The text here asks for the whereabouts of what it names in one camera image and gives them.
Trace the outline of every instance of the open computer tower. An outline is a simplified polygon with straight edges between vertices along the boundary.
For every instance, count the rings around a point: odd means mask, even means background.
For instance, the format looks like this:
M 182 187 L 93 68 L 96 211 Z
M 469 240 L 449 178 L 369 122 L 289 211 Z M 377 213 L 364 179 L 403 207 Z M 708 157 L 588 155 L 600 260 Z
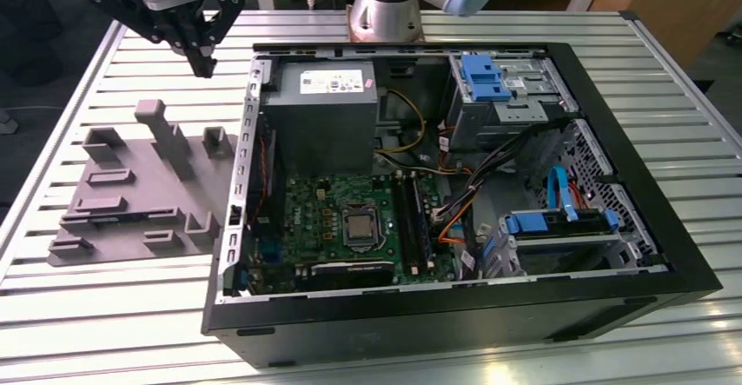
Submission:
M 571 48 L 256 45 L 202 332 L 254 367 L 595 337 L 720 288 Z

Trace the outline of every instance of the floor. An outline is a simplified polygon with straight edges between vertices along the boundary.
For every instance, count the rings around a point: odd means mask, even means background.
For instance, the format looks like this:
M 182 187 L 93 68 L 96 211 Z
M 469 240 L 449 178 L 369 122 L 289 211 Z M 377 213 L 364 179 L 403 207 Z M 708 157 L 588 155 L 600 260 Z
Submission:
M 110 22 L 85 0 L 49 1 L 65 28 L 65 33 L 49 42 L 64 65 L 58 78 L 40 87 L 22 87 L 0 69 L 0 108 L 8 110 L 20 125 L 16 134 L 0 136 L 0 222 Z M 329 9 L 330 0 L 317 2 L 318 9 Z M 276 6 L 298 9 L 304 7 L 304 0 L 277 0 Z M 249 0 L 248 8 L 253 7 L 256 2 Z M 0 17 L 0 38 L 12 33 L 12 27 Z M 715 80 L 707 96 L 742 133 L 742 45 L 728 47 L 723 38 L 715 39 L 688 74 L 692 79 Z

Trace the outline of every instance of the cpu socket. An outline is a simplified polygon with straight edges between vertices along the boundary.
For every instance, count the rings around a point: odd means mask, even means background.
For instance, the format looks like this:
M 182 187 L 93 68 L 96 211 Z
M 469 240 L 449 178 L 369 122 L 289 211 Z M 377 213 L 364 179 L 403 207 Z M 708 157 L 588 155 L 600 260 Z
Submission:
M 377 248 L 379 224 L 373 205 L 353 204 L 342 209 L 342 244 L 357 253 Z

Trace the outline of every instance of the yellow cable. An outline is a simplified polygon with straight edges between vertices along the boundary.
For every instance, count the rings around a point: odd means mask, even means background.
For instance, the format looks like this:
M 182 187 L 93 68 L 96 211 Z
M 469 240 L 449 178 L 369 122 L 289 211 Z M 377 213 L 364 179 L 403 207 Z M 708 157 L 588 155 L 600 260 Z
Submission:
M 425 119 L 421 116 L 421 112 L 419 111 L 417 106 L 409 100 L 409 98 L 404 96 L 401 92 L 399 92 L 397 90 L 387 90 L 387 92 L 395 94 L 407 103 L 407 105 L 409 105 L 409 107 L 415 110 L 415 114 L 417 115 L 417 119 L 419 119 L 419 135 L 417 135 L 417 139 L 415 139 L 412 143 L 409 143 L 407 146 L 401 146 L 400 148 L 375 150 L 379 153 L 397 153 L 397 152 L 403 152 L 407 149 L 413 148 L 415 146 L 417 146 L 419 142 L 421 142 L 421 138 L 425 135 Z

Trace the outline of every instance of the power supply label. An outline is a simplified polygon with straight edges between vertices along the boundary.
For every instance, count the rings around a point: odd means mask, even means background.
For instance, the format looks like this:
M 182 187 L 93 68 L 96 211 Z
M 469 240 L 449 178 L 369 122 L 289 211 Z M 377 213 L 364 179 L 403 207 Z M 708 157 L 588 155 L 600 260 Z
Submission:
M 360 70 L 305 70 L 301 72 L 301 94 L 363 92 Z

